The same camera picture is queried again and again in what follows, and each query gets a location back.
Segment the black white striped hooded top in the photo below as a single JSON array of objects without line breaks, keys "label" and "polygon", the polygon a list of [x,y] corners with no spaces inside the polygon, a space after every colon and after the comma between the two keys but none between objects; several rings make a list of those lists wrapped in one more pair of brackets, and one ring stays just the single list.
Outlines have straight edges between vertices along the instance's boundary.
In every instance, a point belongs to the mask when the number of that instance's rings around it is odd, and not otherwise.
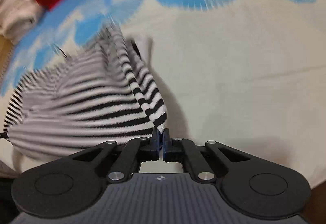
[{"label": "black white striped hooded top", "polygon": [[118,26],[105,24],[76,56],[24,74],[8,103],[5,138],[22,154],[60,158],[162,132],[167,109],[155,79]]}]

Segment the blue cream patterned bedsheet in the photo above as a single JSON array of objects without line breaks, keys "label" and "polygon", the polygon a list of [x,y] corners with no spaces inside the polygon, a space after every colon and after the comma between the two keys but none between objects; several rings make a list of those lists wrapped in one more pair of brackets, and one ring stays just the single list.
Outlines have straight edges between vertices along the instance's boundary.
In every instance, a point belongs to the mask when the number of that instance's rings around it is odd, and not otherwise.
[{"label": "blue cream patterned bedsheet", "polygon": [[325,0],[63,0],[14,49],[1,115],[26,71],[77,53],[105,21],[152,38],[172,136],[325,181]]}]

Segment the cream folded fleece blanket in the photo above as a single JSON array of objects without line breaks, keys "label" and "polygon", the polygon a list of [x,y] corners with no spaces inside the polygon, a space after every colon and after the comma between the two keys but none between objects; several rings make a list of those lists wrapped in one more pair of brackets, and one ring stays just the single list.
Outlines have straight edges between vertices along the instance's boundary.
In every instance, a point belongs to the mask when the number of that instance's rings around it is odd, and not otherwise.
[{"label": "cream folded fleece blanket", "polygon": [[1,0],[1,35],[18,43],[43,13],[44,8],[36,0]]}]

